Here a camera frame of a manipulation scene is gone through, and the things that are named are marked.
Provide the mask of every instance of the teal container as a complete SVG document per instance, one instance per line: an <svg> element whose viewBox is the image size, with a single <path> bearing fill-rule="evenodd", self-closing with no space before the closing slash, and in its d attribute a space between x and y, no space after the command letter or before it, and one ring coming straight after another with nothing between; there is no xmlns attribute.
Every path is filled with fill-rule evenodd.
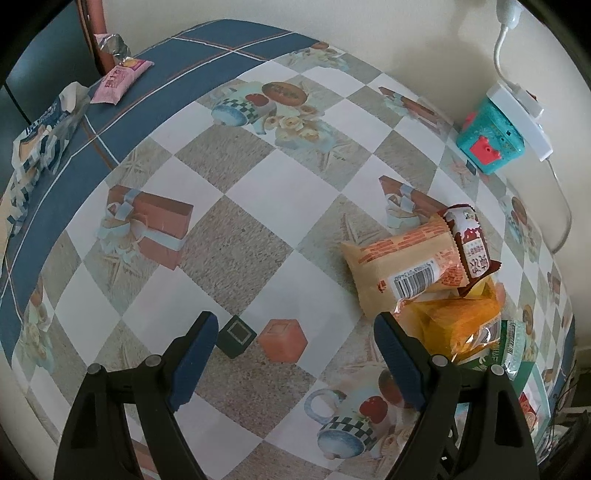
<svg viewBox="0 0 591 480"><path fill-rule="evenodd" d="M481 103L477 112L468 116L456 145L486 174L522 156L525 151L523 137L489 98Z"/></svg>

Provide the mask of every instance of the dark green block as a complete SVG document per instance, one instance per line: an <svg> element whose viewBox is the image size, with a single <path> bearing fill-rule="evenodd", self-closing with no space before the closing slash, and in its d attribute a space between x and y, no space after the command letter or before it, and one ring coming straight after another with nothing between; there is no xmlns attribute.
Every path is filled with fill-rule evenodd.
<svg viewBox="0 0 591 480"><path fill-rule="evenodd" d="M256 332L234 315L217 335L217 347L230 358L236 358L256 338Z"/></svg>

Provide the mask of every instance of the barcode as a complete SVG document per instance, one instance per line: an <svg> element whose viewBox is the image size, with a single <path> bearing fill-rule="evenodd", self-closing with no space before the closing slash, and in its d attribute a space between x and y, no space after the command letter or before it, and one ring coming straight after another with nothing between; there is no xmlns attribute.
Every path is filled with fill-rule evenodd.
<svg viewBox="0 0 591 480"><path fill-rule="evenodd" d="M515 322L509 322L507 325L507 354L513 355L513 345L515 343Z"/></svg>
<svg viewBox="0 0 591 480"><path fill-rule="evenodd" d="M427 290L435 282L434 276L433 265L429 262L396 275L392 280L399 298L410 299Z"/></svg>

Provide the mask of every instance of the pink cube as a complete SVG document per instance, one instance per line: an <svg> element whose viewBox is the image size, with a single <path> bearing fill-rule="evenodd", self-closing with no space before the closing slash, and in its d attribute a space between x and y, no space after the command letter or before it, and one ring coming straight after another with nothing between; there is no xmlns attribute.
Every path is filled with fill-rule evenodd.
<svg viewBox="0 0 591 480"><path fill-rule="evenodd" d="M271 362L296 363L308 345L297 320L271 320L258 342Z"/></svg>

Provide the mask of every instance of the metal bolt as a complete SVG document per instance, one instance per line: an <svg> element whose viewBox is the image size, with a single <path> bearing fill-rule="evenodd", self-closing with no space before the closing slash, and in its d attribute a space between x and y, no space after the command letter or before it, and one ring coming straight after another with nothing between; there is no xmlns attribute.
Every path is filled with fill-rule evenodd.
<svg viewBox="0 0 591 480"><path fill-rule="evenodd" d="M98 372L100 372L101 369L101 365L100 364L90 364L88 366L88 368L86 369L86 371L90 374L90 375L96 375Z"/></svg>
<svg viewBox="0 0 591 480"><path fill-rule="evenodd" d="M443 355L433 355L431 361L438 367L445 367L448 362L447 358L445 358Z"/></svg>
<svg viewBox="0 0 591 480"><path fill-rule="evenodd" d="M157 367L161 361L162 361L162 357L160 357L159 355L150 355L145 360L145 363L148 367Z"/></svg>
<svg viewBox="0 0 591 480"><path fill-rule="evenodd" d="M500 365L492 365L491 372L493 372L495 375L498 375L499 377L501 377L505 373L505 369L503 367L501 367Z"/></svg>

